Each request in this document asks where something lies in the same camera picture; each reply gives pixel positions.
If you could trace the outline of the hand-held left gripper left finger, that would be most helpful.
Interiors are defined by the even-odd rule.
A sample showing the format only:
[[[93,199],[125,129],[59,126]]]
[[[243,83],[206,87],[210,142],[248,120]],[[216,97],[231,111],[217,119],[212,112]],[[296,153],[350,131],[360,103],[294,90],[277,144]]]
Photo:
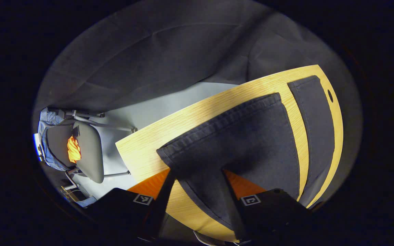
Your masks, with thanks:
[[[90,207],[100,230],[127,242],[153,242],[159,237],[175,177],[170,169],[128,190],[114,188]]]

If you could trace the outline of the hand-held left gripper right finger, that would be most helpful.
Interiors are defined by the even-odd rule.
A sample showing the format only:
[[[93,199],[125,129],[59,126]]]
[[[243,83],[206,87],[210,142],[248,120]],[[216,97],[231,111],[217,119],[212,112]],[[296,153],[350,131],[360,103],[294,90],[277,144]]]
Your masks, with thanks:
[[[266,190],[230,170],[222,173],[226,211],[240,242],[277,242],[312,217],[310,209],[280,188]]]

